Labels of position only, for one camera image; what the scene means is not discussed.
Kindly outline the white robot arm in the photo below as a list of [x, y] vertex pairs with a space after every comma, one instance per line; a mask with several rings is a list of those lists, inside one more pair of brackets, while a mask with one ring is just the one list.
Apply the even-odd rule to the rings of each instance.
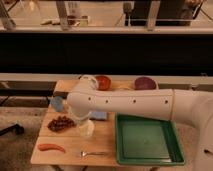
[[98, 91], [97, 80], [82, 76], [67, 96], [80, 121], [91, 111], [171, 120], [199, 130], [193, 171], [213, 171], [213, 92], [178, 89]]

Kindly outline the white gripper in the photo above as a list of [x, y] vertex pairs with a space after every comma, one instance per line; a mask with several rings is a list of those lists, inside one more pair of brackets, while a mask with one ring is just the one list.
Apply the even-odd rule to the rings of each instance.
[[[90, 116], [89, 110], [76, 109], [72, 107], [69, 108], [69, 113], [71, 118], [75, 121], [87, 120]], [[94, 128], [94, 123], [91, 120], [87, 120], [79, 126], [80, 135], [83, 137], [91, 137], [93, 135]]]

